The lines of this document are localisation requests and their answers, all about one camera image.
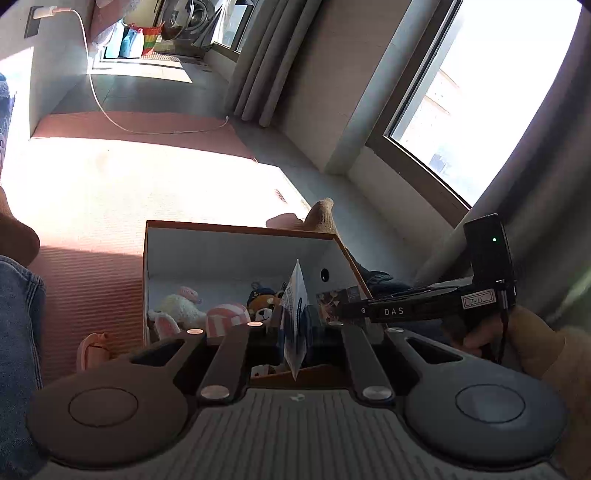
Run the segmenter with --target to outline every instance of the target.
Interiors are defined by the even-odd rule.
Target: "window frame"
[[[238,51],[238,47],[240,46],[240,42],[242,41],[242,36],[246,31],[246,26],[248,25],[249,20],[251,19],[252,12],[255,9],[255,6],[251,3],[246,4],[246,10],[240,20],[240,24],[238,25],[238,29],[236,30],[236,34],[234,35],[234,39],[232,40],[232,45],[230,47],[225,46],[224,44],[213,42],[212,49],[221,53],[225,57],[228,57],[232,61],[238,61],[238,57],[240,56],[240,52]]]
[[[435,172],[410,151],[390,138],[437,54],[462,5],[462,0],[441,0],[408,61],[366,146],[406,180],[452,226],[456,227],[470,210]]]

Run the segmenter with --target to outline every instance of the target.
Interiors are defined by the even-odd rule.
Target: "jeans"
[[[349,252],[349,255],[353,258],[353,262],[355,262],[355,266],[357,267],[357,270],[359,270],[361,278],[363,278],[363,281],[375,299],[387,297],[395,293],[401,293],[412,288],[406,283],[395,280],[392,275],[386,272],[368,270],[355,260],[355,257],[351,255],[351,252]],[[446,345],[450,344],[449,338],[441,328],[440,319],[423,320],[421,322],[392,322],[388,323],[388,326],[400,327],[419,335],[423,335],[436,342],[445,343]]]
[[[29,401],[41,388],[44,302],[41,278],[0,255],[0,478],[28,478],[46,461],[25,425]]]

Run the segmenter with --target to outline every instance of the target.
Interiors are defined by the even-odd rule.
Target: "pink striped toy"
[[[244,305],[223,303],[208,311],[205,332],[208,337],[219,337],[225,335],[231,326],[250,321],[251,317]]]

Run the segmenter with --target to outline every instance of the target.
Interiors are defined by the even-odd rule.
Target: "curtain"
[[[262,127],[271,118],[322,0],[264,0],[228,85],[226,111]]]
[[[591,13],[584,8],[514,152],[415,283],[466,274],[463,224],[494,212],[505,224],[519,303],[557,326],[591,329]]]

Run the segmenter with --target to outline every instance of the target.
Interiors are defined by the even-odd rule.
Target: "pink yoga mat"
[[[153,127],[156,117],[170,128],[219,123],[173,113],[135,113],[133,123]],[[74,373],[90,333],[108,332],[115,355],[142,345],[146,220],[265,226],[309,210],[279,168],[252,161],[231,127],[129,139],[100,113],[76,113],[43,119],[35,137],[6,163],[2,185],[14,215],[41,239],[31,269],[47,286],[46,383]]]
[[[224,123],[224,120],[217,118],[180,113],[108,112],[108,114],[122,127],[138,132],[208,130]],[[254,158],[252,152],[236,136],[230,124],[200,134],[136,135],[113,125],[102,112],[60,113],[43,118],[33,137],[104,138]]]

